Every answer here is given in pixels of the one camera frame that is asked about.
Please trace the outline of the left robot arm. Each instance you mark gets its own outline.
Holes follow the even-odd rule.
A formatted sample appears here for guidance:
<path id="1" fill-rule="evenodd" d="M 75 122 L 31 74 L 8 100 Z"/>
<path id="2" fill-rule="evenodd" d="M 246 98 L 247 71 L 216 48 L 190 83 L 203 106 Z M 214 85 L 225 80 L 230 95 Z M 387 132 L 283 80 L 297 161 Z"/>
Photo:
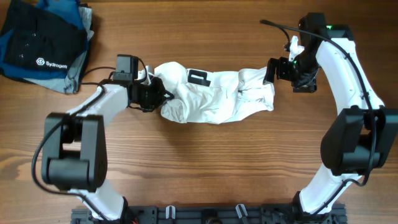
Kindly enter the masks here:
<path id="1" fill-rule="evenodd" d="M 40 156 L 42 181 L 37 186 L 57 195 L 80 199 L 91 223 L 138 223 L 127 200 L 106 179 L 108 155 L 105 127 L 126 108 L 150 113 L 174 94 L 141 58 L 119 54 L 116 68 L 96 84 L 96 92 L 65 113 L 50 113 L 34 156 Z"/>

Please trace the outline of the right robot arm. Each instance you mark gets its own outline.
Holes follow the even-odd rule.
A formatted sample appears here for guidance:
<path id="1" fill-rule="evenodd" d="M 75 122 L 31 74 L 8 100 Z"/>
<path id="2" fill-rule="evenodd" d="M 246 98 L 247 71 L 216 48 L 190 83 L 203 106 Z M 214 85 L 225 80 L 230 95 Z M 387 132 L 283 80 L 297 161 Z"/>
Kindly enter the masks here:
<path id="1" fill-rule="evenodd" d="M 336 104 L 336 119 L 320 144 L 322 164 L 296 193 L 292 210 L 296 222 L 321 222 L 349 186 L 364 187 L 371 172 L 386 163 L 397 136 L 397 110 L 374 92 L 346 24 L 329 24 L 323 13 L 310 12 L 285 50 L 288 57 L 268 61 L 264 84 L 286 80 L 294 92 L 313 93 L 324 72 Z"/>

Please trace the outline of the white polo shirt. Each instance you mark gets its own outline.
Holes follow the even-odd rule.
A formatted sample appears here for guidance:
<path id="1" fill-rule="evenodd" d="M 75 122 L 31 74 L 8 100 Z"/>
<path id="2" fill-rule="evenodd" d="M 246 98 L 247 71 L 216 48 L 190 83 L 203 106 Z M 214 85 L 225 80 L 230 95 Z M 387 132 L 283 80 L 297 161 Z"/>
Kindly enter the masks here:
<path id="1" fill-rule="evenodd" d="M 178 62 L 163 63 L 155 67 L 154 75 L 174 98 L 162 105 L 160 113 L 176 123 L 221 124 L 273 111 L 275 89 L 273 84 L 263 84 L 266 70 L 210 72 Z"/>

